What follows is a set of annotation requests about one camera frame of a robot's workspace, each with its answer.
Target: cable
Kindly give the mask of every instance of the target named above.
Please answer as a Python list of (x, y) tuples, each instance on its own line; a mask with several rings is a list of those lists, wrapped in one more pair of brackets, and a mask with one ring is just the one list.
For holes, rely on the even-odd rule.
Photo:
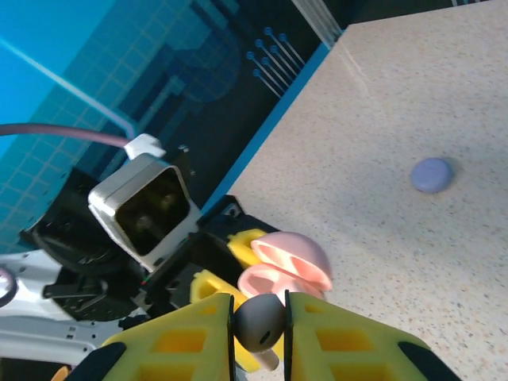
[(107, 133), (100, 133), (77, 127), (67, 127), (64, 125), (48, 125), (45, 123), (11, 123), (7, 125), (0, 125), (0, 137), (4, 137), (6, 135), (25, 135), (29, 133), (74, 137), (76, 139), (90, 140), (96, 143), (112, 145), (119, 148), (124, 148), (125, 145), (131, 141), (127, 137), (117, 137)]
[(7, 292), (0, 295), (0, 308), (2, 308), (12, 302), (17, 294), (18, 286), (16, 276), (7, 267), (0, 267), (0, 278), (4, 278), (8, 286)]

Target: blue tiled wall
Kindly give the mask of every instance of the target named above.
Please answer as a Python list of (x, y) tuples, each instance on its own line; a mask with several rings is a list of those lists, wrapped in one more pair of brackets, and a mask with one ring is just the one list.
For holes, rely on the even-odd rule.
[[(205, 18), (196, 14), (192, 7), (194, 3), (198, 3), (199, 9), (206, 13)], [(231, 12), (238, 9), (235, 0), (222, 0), (222, 3)], [(171, 100), (167, 97), (187, 91), (190, 100), (175, 104), (175, 116), (170, 124), (161, 126), (166, 127), (164, 133), (160, 131), (164, 141), (171, 135), (171, 125), (176, 127), (186, 115), (199, 111), (200, 106), (191, 101), (193, 96), (205, 94), (213, 99), (224, 94), (234, 81), (235, 70), (238, 70), (235, 59), (240, 58), (237, 54), (231, 56), (231, 49), (225, 45), (223, 38), (217, 39), (217, 31), (222, 33), (221, 30), (226, 26), (227, 20), (210, 0), (118, 1), (82, 45), (62, 76), (105, 107), (131, 121), (137, 126), (137, 132), (148, 128), (146, 121), (156, 117), (158, 108), (164, 106), (168, 99)], [(167, 65), (171, 66), (177, 56), (179, 59), (168, 70)], [(157, 60), (160, 60), (160, 70), (154, 73), (162, 75), (164, 71), (171, 71), (171, 78), (167, 78), (167, 84), (142, 113), (143, 117), (133, 121), (120, 105), (135, 83), (143, 85), (140, 77), (147, 75), (147, 66), (154, 64), (154, 61), (157, 65)], [(225, 60), (222, 71), (205, 71), (207, 65), (212, 67), (218, 60)], [(198, 63), (197, 68), (202, 70), (200, 80), (194, 80), (194, 77), (200, 78), (199, 70), (191, 71), (189, 67), (192, 66), (186, 66), (186, 62), (190, 65)], [(151, 83), (147, 81), (144, 89), (138, 86), (136, 95), (142, 97), (143, 91), (148, 93), (153, 81), (154, 78)], [(93, 106), (60, 85), (53, 86), (29, 120), (125, 134)], [(17, 137), (0, 159), (0, 253), (25, 250), (18, 242), (19, 230), (26, 227), (34, 214), (44, 210), (44, 206), (51, 201), (49, 194), (55, 193), (55, 187), (59, 186), (56, 184), (62, 183), (62, 178), (72, 165), (103, 178), (124, 160), (123, 152), (100, 144), (64, 137)]]

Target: yellow mount part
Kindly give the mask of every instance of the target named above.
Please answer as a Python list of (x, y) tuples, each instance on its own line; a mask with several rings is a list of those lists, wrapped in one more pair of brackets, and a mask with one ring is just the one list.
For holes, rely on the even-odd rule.
[[(190, 283), (190, 302), (196, 303), (210, 295), (216, 293), (231, 294), (234, 297), (233, 310), (236, 311), (246, 300), (247, 297), (239, 290), (208, 270), (203, 270), (194, 275), (194, 280)], [(234, 338), (235, 358), (238, 364), (247, 372), (252, 373), (261, 369), (260, 363), (245, 349), (236, 338)], [(273, 347), (275, 354), (283, 360), (284, 338), (281, 337)]]
[(398, 347), (405, 341), (428, 349), (415, 336), (307, 294), (287, 298), (291, 381), (427, 381)]
[(215, 294), (111, 337), (127, 349), (104, 381), (230, 381), (232, 303)]
[(263, 230), (250, 229), (228, 236), (228, 248), (243, 268), (263, 263), (251, 249), (251, 242), (265, 235)]

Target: blue tile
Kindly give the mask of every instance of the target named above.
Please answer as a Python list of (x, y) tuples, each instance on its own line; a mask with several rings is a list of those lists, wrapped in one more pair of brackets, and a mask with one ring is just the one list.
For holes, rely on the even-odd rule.
[(140, 2), (143, 7), (150, 13), (156, 12), (164, 3), (164, 0), (144, 0)]
[(107, 73), (111, 73), (117, 65), (118, 58), (109, 52), (104, 52), (97, 61), (97, 66)]
[(111, 41), (117, 33), (117, 24), (111, 17), (108, 20), (103, 20), (94, 32), (94, 39), (101, 41), (103, 44)]
[(169, 31), (170, 35), (179, 38), (186, 36), (190, 32), (191, 27), (194, 27), (194, 23), (191, 23), (188, 20), (188, 18), (192, 16), (195, 16), (195, 13), (191, 11), (189, 13), (186, 13), (185, 18), (180, 18), (179, 20), (177, 20), (175, 24), (171, 26), (171, 29)]
[(61, 110), (62, 106), (59, 106), (50, 100), (46, 100), (40, 105), (37, 115), (34, 114), (33, 118), (40, 121), (44, 119), (51, 121)]
[(89, 60), (90, 62), (95, 62), (97, 58), (104, 52), (104, 46), (107, 41), (101, 40), (97, 38), (95, 35), (92, 36), (81, 48), (78, 56), (82, 56), (83, 58)]
[(122, 94), (123, 89), (120, 84), (110, 80), (99, 93), (98, 99), (106, 106), (112, 106)]
[(144, 29), (144, 27), (152, 20), (153, 12), (145, 10), (142, 7), (138, 7), (136, 12), (134, 12), (130, 18), (134, 25), (140, 29)]
[(14, 206), (21, 199), (22, 195), (21, 192), (11, 187), (3, 187), (2, 193), (0, 193), (0, 200), (2, 200), (2, 203)]
[(44, 143), (43, 141), (39, 141), (36, 146), (32, 150), (32, 154), (42, 162), (46, 162), (49, 157), (55, 151), (54, 147), (49, 144)]
[(134, 73), (124, 64), (117, 67), (117, 70), (113, 73), (113, 77), (124, 86), (128, 86), (130, 81), (132, 81), (134, 77)]
[(4, 243), (10, 243), (16, 242), (18, 239), (18, 233), (19, 228), (17, 226), (8, 226), (2, 228), (2, 235), (0, 236), (2, 238), (2, 241)]
[(0, 243), (2, 245), (11, 245), (13, 242), (12, 233), (9, 230), (0, 229)]
[(98, 55), (95, 55), (95, 58), (92, 61), (91, 59), (85, 57), (82, 53), (79, 53), (65, 71), (65, 78), (69, 79), (71, 82), (79, 81), (92, 68), (92, 66), (94, 66), (97, 58)]
[(69, 113), (66, 110), (62, 110), (62, 112), (58, 115), (56, 115), (56, 118), (54, 119), (54, 123), (57, 125), (69, 125), (73, 126), (78, 121), (78, 118), (74, 115)]
[(167, 29), (158, 21), (153, 21), (147, 26), (145, 33), (154, 41), (162, 41), (167, 33)]
[(156, 44), (151, 38), (141, 35), (136, 41), (134, 48), (143, 56), (150, 56), (154, 52)]
[(0, 221), (5, 221), (11, 212), (12, 208), (7, 205), (0, 205)]
[(184, 8), (188, 6), (188, 2), (175, 2), (174, 0), (164, 1), (164, 8), (170, 9), (175, 14), (179, 14)]
[(28, 222), (30, 217), (31, 216), (24, 214), (24, 213), (13, 212), (9, 216), (9, 219), (7, 220), (6, 224), (9, 227), (19, 228), (19, 230), (21, 230), (21, 229), (23, 229), (23, 226), (26, 225), (26, 223)]
[(140, 38), (141, 29), (139, 29), (132, 21), (128, 20), (118, 30), (118, 36), (123, 38), (125, 41), (134, 44), (138, 38)]
[(173, 23), (178, 16), (179, 14), (175, 9), (169, 8), (167, 6), (163, 6), (157, 12), (157, 19), (162, 23), (162, 25), (166, 26), (169, 26), (171, 23)]
[(211, 33), (208, 29), (206, 32), (194, 29), (188, 33), (183, 39), (186, 49), (199, 49), (206, 41), (206, 38)]
[(54, 149), (56, 149), (59, 145), (62, 144), (62, 141), (64, 141), (64, 137), (58, 136), (58, 135), (44, 135), (41, 139), (46, 144), (51, 145)]
[(5, 184), (13, 176), (15, 168), (8, 167), (4, 164), (4, 161), (0, 163), (0, 184)]
[(86, 123), (93, 126), (98, 125), (103, 118), (102, 114), (92, 107), (88, 107), (85, 114), (81, 117)]
[(13, 178), (9, 181), (9, 185), (20, 192), (24, 192), (29, 189), (32, 183), (32, 176), (26, 175), (25, 173), (19, 171), (14, 173)]
[(74, 96), (65, 104), (65, 110), (78, 117), (85, 111), (87, 106), (85, 102)]
[(60, 149), (72, 155), (81, 152), (84, 145), (81, 140), (69, 138), (64, 141)]
[(182, 94), (182, 91), (185, 89), (185, 82), (178, 78), (176, 75), (173, 75), (170, 79), (170, 88), (173, 94)]
[(46, 167), (41, 172), (41, 174), (39, 176), (39, 180), (43, 181), (47, 184), (52, 184), (60, 177), (60, 175), (63, 173), (63, 170), (67, 169), (66, 167), (60, 166), (60, 167), (58, 167), (59, 169), (55, 169), (52, 167)]
[(118, 25), (122, 21), (130, 19), (133, 15), (140, 12), (140, 7), (137, 4), (129, 4), (128, 1), (122, 0), (116, 2), (113, 6), (110, 14), (104, 18), (104, 22), (112, 23), (115, 25), (115, 29), (118, 29)]
[(16, 138), (11, 148), (16, 147), (20, 152), (31, 152), (41, 138), (41, 135), (22, 135)]
[(49, 191), (49, 187), (50, 185), (42, 183), (41, 181), (37, 181), (30, 187), (29, 194), (33, 197), (39, 198), (44, 194), (44, 192)]
[(49, 92), (48, 100), (55, 103), (57, 106), (63, 106), (71, 96), (71, 93), (63, 89), (60, 85), (55, 85)]
[(114, 124), (112, 121), (108, 121), (102, 127), (102, 132), (109, 133), (111, 135), (122, 135), (125, 134), (124, 130), (118, 127), (118, 125)]
[(127, 41), (124, 37), (118, 36), (111, 41), (111, 45), (108, 47), (108, 50), (113, 56), (120, 59), (127, 54), (131, 46), (132, 41)]
[(74, 160), (77, 159), (76, 152), (73, 155), (65, 155), (62, 152), (57, 152), (52, 158), (51, 158), (51, 165), (56, 168), (67, 168), (69, 164), (72, 164)]
[(99, 67), (93, 67), (88, 71), (86, 76), (86, 80), (83, 82), (83, 89), (89, 93), (89, 95), (94, 96), (98, 93), (104, 83), (108, 79), (108, 73), (104, 72)]
[(2, 162), (11, 167), (18, 167), (25, 161), (26, 157), (26, 152), (11, 148), (2, 157)]
[(19, 167), (19, 170), (26, 173), (27, 175), (37, 176), (39, 175), (40, 171), (42, 171), (43, 167), (44, 163), (42, 163), (40, 160), (37, 160), (33, 156), (29, 156)]
[(17, 209), (23, 213), (31, 213), (37, 204), (36, 198), (24, 197), (17, 205)]
[(190, 8), (187, 7), (183, 10), (183, 12), (178, 17), (179, 21), (183, 21), (185, 23), (188, 23), (187, 31), (191, 29), (204, 29), (207, 30), (208, 27), (206, 24), (202, 21), (202, 19)]
[(144, 58), (139, 52), (131, 50), (125, 57), (124, 63), (137, 72), (143, 67)]

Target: wireless earbud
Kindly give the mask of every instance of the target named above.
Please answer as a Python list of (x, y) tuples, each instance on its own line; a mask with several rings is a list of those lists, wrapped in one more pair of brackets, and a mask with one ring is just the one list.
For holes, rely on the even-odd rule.
[(271, 350), (286, 328), (286, 309), (275, 294), (250, 298), (234, 314), (233, 332), (242, 346), (269, 370), (279, 358)]

